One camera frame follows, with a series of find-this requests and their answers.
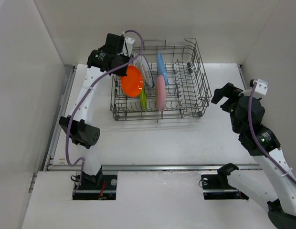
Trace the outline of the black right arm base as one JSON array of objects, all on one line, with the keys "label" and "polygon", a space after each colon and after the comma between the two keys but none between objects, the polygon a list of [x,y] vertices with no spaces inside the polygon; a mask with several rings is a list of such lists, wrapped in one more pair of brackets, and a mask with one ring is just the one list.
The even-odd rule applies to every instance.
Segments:
[{"label": "black right arm base", "polygon": [[247,195],[228,183],[227,177],[235,170],[239,170],[239,167],[233,163],[228,163],[220,167],[217,173],[201,174],[198,185],[203,190],[203,198],[205,200],[248,200]]}]

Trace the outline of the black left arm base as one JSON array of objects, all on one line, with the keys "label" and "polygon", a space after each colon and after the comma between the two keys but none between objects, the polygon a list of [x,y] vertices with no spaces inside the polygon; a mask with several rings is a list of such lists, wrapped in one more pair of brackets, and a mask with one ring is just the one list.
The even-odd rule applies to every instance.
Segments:
[{"label": "black left arm base", "polygon": [[74,181],[72,200],[116,200],[117,175],[103,175],[97,183],[83,179],[77,189],[79,177],[80,175],[71,176]]}]

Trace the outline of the green plate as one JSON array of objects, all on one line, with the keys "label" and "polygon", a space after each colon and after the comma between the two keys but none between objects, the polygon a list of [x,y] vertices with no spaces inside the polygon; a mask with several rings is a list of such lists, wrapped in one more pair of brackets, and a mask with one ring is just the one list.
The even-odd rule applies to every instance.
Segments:
[{"label": "green plate", "polygon": [[142,88],[142,91],[139,94],[140,97],[140,104],[141,104],[141,109],[146,112],[147,111],[147,95],[145,92],[145,88]]}]

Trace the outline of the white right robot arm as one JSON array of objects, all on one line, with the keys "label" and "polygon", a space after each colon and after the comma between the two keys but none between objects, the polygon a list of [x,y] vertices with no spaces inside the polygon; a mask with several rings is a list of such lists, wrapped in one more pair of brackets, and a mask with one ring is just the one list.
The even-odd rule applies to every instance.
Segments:
[{"label": "white right robot arm", "polygon": [[265,109],[260,101],[267,94],[268,83],[251,80],[250,86],[250,90],[242,90],[227,83],[215,89],[211,102],[217,104],[227,98],[221,109],[229,113],[233,132],[239,135],[241,145],[261,167],[274,191],[263,189],[233,163],[217,170],[214,183],[219,188],[237,189],[252,199],[267,212],[277,229],[296,229],[296,177],[277,137],[262,124]]}]

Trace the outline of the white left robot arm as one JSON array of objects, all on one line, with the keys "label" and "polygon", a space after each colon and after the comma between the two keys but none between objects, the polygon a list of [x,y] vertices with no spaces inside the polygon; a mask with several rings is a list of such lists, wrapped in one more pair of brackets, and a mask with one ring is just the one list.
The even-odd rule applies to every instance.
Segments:
[{"label": "white left robot arm", "polygon": [[71,112],[59,120],[64,130],[65,159],[71,167],[81,163],[79,175],[71,176],[75,183],[74,190],[87,184],[97,189],[102,184],[102,166],[95,152],[95,145],[100,137],[100,129],[92,125],[92,118],[97,102],[97,86],[107,76],[116,74],[125,77],[128,66],[134,61],[132,55],[135,39],[124,33],[109,33],[106,42],[94,49],[88,56],[85,78]]}]

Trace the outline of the orange plate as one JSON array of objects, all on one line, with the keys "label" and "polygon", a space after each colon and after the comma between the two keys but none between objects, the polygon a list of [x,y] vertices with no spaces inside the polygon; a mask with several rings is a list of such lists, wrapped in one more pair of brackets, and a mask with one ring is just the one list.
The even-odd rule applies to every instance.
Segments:
[{"label": "orange plate", "polygon": [[134,65],[129,65],[127,75],[121,77],[121,87],[125,95],[137,97],[144,87],[141,71]]}]

